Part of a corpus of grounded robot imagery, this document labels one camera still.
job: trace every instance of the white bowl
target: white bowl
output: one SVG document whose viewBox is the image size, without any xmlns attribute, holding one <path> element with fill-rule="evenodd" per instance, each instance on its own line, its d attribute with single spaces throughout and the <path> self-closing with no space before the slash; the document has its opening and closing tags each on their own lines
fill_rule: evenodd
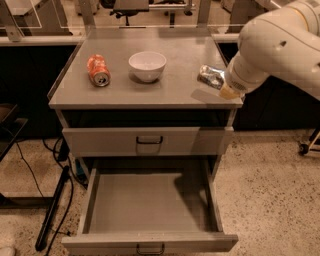
<svg viewBox="0 0 320 256">
<path fill-rule="evenodd" d="M 158 52 L 138 52 L 129 59 L 133 74 L 143 82 L 153 82 L 162 74 L 167 59 Z"/>
</svg>

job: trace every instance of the terrazzo floor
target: terrazzo floor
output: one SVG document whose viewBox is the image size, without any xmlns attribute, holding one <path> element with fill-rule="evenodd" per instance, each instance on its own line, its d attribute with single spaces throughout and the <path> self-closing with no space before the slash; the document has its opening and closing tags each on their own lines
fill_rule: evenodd
<svg viewBox="0 0 320 256">
<path fill-rule="evenodd" d="M 235 133 L 214 184 L 224 232 L 237 234 L 239 242 L 228 253 L 208 256 L 320 255 L 320 153 L 298 154 L 299 142 L 307 142 L 311 133 L 311 130 Z M 46 143 L 53 147 L 55 139 Z M 52 153 L 41 140 L 23 141 L 19 145 L 40 190 L 44 195 L 52 195 L 61 172 Z M 17 192 L 24 196 L 38 195 L 16 145 L 0 162 L 0 188 L 5 195 Z M 84 195 L 85 190 L 74 182 L 74 198 L 60 231 L 76 234 Z M 68 182 L 53 229 L 69 197 Z M 44 216 L 43 209 L 0 210 L 0 247 L 14 246 L 17 256 L 45 255 L 45 250 L 35 250 Z M 60 243 L 63 236 L 58 234 L 50 255 L 68 255 Z"/>
</svg>

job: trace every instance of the orange soda can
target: orange soda can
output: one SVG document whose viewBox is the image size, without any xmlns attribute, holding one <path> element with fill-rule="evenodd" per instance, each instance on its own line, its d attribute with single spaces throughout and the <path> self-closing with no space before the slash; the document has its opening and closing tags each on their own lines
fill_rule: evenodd
<svg viewBox="0 0 320 256">
<path fill-rule="evenodd" d="M 102 55 L 94 54 L 87 62 L 91 82 L 96 86 L 106 86 L 110 83 L 110 72 Z"/>
</svg>

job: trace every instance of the metal handle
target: metal handle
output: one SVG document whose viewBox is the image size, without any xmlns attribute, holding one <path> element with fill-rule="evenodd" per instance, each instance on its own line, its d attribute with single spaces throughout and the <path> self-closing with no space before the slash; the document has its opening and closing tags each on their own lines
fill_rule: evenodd
<svg viewBox="0 0 320 256">
<path fill-rule="evenodd" d="M 163 137 L 162 136 L 160 136 L 160 139 L 158 141 L 150 141 L 150 142 L 140 141 L 139 136 L 137 136 L 137 138 L 136 138 L 137 144 L 161 144 L 162 141 L 163 141 Z"/>
<path fill-rule="evenodd" d="M 164 247 L 165 247 L 164 244 L 162 244 L 160 252 L 141 252 L 140 251 L 140 245 L 137 244 L 137 253 L 139 255 L 142 255 L 142 256 L 146 256 L 146 255 L 157 255 L 157 256 L 159 256 L 159 255 L 162 255 L 164 253 L 164 249 L 165 249 Z"/>
</svg>

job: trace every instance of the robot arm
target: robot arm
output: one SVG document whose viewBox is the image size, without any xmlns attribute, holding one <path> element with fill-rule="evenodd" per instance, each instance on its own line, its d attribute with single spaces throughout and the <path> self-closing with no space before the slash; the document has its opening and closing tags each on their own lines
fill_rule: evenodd
<svg viewBox="0 0 320 256">
<path fill-rule="evenodd" d="M 320 0 L 292 2 L 248 22 L 220 96 L 241 97 L 270 75 L 320 100 Z"/>
</svg>

